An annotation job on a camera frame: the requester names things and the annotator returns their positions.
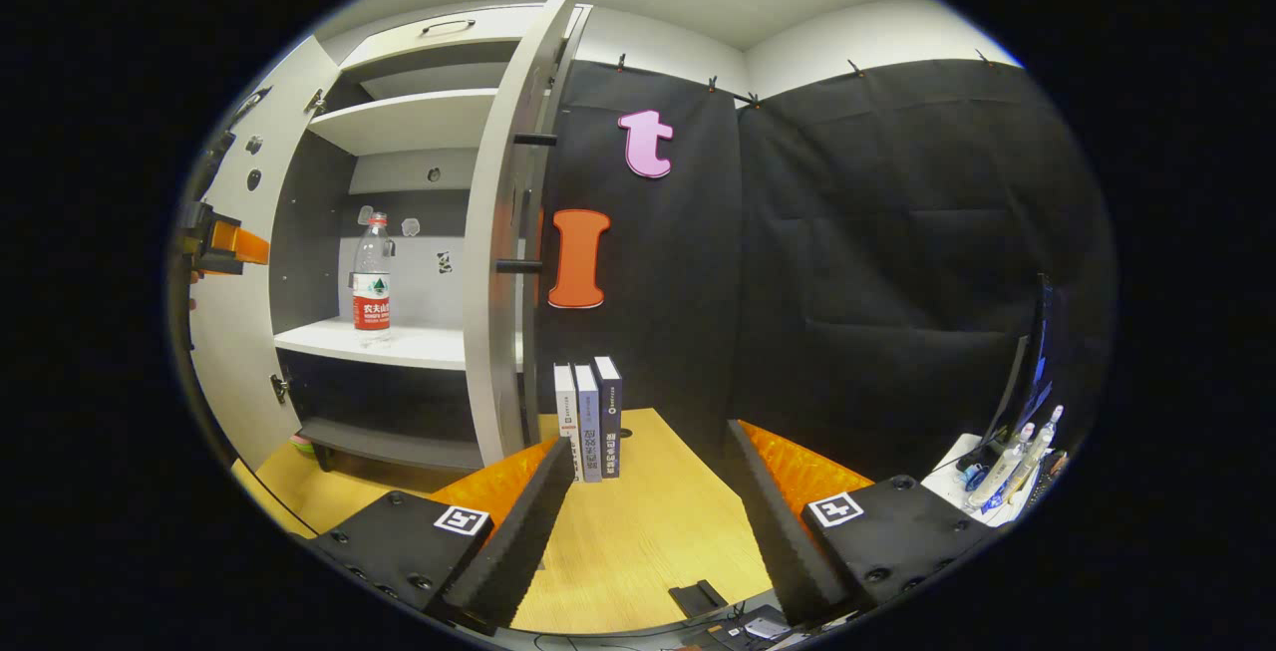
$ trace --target black fabric backdrop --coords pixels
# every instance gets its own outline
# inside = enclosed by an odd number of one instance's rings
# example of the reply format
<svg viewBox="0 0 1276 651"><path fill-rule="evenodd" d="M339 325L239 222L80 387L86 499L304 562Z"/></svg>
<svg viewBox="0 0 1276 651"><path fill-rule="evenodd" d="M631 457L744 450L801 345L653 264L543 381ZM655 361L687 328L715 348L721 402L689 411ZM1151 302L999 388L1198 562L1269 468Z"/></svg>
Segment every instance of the black fabric backdrop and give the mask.
<svg viewBox="0 0 1276 651"><path fill-rule="evenodd" d="M706 461L721 454L739 320L740 143L734 102L707 84L575 61L563 91L547 161L536 308L540 408L553 411L554 364L609 355L624 378L624 407L655 407ZM625 162L633 111L674 128L657 154L669 175L644 179ZM556 211L611 218L598 241L588 310L545 304L559 259ZM620 457L621 474L624 452Z"/></svg>
<svg viewBox="0 0 1276 651"><path fill-rule="evenodd" d="M1067 303L1044 407L1091 423L1115 305L1106 213L1079 147L1025 70L911 61L734 110L706 84L575 64L545 194L611 217L593 310L540 305L542 408L555 361L609 352L625 407L652 406L717 468L744 419L872 479L921 476L995 411L1036 273ZM641 179L616 119L672 125Z"/></svg>

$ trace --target small bottle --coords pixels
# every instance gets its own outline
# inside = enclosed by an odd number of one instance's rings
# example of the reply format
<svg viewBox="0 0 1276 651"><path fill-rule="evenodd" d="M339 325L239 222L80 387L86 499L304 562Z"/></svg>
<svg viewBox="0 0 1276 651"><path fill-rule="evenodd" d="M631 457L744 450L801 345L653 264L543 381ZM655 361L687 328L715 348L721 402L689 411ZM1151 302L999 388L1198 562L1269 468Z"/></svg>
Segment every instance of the small bottle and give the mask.
<svg viewBox="0 0 1276 651"><path fill-rule="evenodd" d="M1063 405L1059 405L1050 414L1050 420L1041 425L1041 431L1034 439L1032 444L1028 444L1028 451L1023 454L1023 461L1021 461L1018 468L1011 475L1009 481L1005 483L1005 493L1002 498L1009 500L1011 495L1018 491L1020 486L1027 481L1028 475L1040 463L1041 457L1045 456L1045 448L1050 445L1050 440L1054 439L1054 430L1059 424L1059 417L1063 416Z"/></svg>
<svg viewBox="0 0 1276 651"><path fill-rule="evenodd" d="M355 250L355 334L361 347L380 347L390 338L390 245L385 213L373 213Z"/></svg>
<svg viewBox="0 0 1276 651"><path fill-rule="evenodd" d="M1028 439L1032 438L1032 423L1023 425L1023 430L1020 431L1018 442L1007 447L1005 452L1002 452L1002 458L997 460L997 463L993 465L991 471L988 472L984 481L970 493L970 497L966 497L967 512L979 511L985 503L988 503L989 499L993 498L993 494L997 494L997 491L1002 488L1002 484L1011 476L1017 465L1020 465L1020 461L1023 460L1023 454L1028 448Z"/></svg>

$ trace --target wooden table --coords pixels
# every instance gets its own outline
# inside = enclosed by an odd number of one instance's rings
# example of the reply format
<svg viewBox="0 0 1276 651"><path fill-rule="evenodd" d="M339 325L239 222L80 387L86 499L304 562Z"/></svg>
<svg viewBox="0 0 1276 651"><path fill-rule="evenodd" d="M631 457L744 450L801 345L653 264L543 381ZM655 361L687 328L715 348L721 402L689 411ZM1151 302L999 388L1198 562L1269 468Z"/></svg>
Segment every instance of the wooden table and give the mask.
<svg viewBox="0 0 1276 651"><path fill-rule="evenodd" d="M516 629L605 633L683 620L669 590L707 580L729 604L771 588L744 505L656 410L625 410L620 479L573 484ZM542 438L558 434L541 415Z"/></svg>
<svg viewBox="0 0 1276 651"><path fill-rule="evenodd" d="M558 434L541 415L542 438ZM671 587L706 580L729 604L771 588L740 498L656 410L625 410L620 479L573 484L516 629L545 633L639 631L683 620ZM236 462L235 475L285 528L310 537ZM332 472L283 444L258 472L285 504L325 532L390 489L429 498L464 472L430 472L342 456Z"/></svg>

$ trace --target letter i cutout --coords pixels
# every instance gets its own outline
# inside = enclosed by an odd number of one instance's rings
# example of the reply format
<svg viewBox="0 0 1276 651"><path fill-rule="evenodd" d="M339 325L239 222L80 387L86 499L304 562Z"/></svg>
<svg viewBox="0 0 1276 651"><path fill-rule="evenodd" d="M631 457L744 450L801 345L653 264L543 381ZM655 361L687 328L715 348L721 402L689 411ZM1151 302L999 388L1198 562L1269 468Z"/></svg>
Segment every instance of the letter i cutout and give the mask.
<svg viewBox="0 0 1276 651"><path fill-rule="evenodd" d="M593 211L554 213L559 228L559 278L550 290L551 308L587 309L602 304L595 283L598 269L598 237L611 227L609 216Z"/></svg>

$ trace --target drawer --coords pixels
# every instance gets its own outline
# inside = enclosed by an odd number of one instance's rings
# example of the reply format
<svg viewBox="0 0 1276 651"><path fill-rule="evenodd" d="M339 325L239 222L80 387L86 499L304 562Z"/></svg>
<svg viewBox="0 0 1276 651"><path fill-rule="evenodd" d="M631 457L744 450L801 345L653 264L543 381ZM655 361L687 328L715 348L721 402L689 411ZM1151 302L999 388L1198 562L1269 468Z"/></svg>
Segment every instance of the drawer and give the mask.
<svg viewBox="0 0 1276 651"><path fill-rule="evenodd" d="M369 34L359 47L351 51L350 56L342 61L341 69L350 70L407 55L407 52L429 51L433 47L510 43L510 51L513 51L513 46L517 46L527 29L531 28L541 8L541 5L524 5L457 11L457 14L435 15L435 18L416 20L416 23L398 28L383 29L380 33ZM579 14L579 8L572 11L572 19L563 32L564 38L570 33Z"/></svg>

